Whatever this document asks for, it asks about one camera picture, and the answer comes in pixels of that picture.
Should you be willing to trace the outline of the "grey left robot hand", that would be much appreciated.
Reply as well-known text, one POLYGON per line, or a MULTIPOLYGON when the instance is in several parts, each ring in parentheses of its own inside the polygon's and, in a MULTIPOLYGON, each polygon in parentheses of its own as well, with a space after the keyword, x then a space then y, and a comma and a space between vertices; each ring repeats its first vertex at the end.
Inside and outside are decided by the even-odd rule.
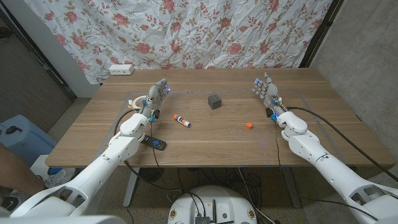
POLYGON ((159 110, 165 97, 169 94, 170 88, 167 85, 167 79, 163 78, 153 84, 146 95, 146 103, 139 110, 147 118, 150 118, 156 110, 159 110))

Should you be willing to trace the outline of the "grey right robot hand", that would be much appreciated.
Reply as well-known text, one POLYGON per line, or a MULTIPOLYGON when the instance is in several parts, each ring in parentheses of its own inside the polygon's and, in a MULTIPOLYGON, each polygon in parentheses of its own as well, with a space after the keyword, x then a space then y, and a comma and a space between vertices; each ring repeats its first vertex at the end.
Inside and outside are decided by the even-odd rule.
POLYGON ((272 78, 265 72, 264 79, 259 78, 254 81, 252 92, 257 95, 266 107, 266 113, 269 116, 279 117, 287 109, 282 105, 282 98, 279 95, 277 87, 272 78))

